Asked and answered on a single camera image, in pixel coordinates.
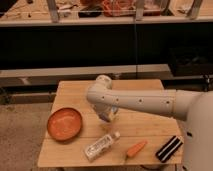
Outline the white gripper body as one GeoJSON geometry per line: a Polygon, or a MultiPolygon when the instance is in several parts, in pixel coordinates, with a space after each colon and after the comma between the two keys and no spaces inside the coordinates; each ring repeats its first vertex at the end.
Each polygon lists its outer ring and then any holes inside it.
{"type": "Polygon", "coordinates": [[[101,104],[101,103],[95,103],[92,105],[93,110],[95,111],[95,113],[98,115],[99,118],[102,112],[112,107],[115,107],[115,106],[109,106],[109,105],[101,104]]]}

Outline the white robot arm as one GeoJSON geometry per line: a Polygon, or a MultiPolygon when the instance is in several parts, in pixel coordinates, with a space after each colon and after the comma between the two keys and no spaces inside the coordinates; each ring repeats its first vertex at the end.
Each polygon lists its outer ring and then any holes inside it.
{"type": "Polygon", "coordinates": [[[109,111],[113,107],[184,121],[182,170],[213,169],[213,91],[114,90],[112,79],[99,75],[88,88],[86,98],[106,122],[111,121],[109,111]]]}

